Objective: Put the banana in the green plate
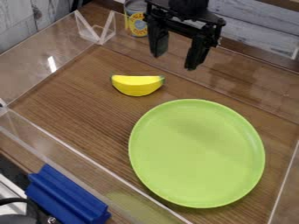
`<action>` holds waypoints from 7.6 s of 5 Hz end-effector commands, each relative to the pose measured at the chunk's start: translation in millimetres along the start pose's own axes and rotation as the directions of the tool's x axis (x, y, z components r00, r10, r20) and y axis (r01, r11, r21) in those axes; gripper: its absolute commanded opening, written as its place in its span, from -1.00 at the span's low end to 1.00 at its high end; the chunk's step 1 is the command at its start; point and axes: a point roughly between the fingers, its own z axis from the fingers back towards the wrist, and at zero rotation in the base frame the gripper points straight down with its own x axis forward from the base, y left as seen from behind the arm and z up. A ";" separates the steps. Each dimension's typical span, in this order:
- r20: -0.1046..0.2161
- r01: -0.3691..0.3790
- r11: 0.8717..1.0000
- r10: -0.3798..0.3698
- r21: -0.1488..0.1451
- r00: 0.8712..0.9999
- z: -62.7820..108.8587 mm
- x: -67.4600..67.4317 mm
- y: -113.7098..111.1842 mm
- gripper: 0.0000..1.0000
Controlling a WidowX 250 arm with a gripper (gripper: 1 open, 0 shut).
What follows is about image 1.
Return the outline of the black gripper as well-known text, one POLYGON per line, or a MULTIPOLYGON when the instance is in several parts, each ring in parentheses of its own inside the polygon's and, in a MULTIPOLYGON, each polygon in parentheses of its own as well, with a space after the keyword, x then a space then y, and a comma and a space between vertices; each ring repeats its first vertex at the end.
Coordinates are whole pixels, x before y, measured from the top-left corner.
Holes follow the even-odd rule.
MULTIPOLYGON (((202 22, 214 29, 214 38, 220 37, 221 28, 225 20, 208 10, 209 0, 144 0, 146 3, 146 15, 160 14, 160 18, 177 18, 181 22, 202 22)), ((157 58, 168 50, 169 33, 164 23, 152 16, 146 19, 148 41, 150 54, 157 58)), ((184 68, 188 71, 196 69, 210 49, 209 41, 202 35, 192 37, 190 48, 184 61, 184 68)))

